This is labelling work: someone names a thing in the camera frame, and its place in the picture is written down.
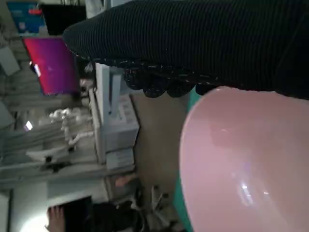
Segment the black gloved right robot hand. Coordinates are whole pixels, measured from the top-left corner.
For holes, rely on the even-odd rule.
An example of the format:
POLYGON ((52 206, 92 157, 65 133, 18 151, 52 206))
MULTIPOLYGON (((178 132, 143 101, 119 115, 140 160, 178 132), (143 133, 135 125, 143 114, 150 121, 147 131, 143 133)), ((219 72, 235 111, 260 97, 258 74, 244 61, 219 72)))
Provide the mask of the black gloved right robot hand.
POLYGON ((149 98, 221 86, 309 97, 306 0, 133 0, 68 27, 63 40, 122 69, 149 98))

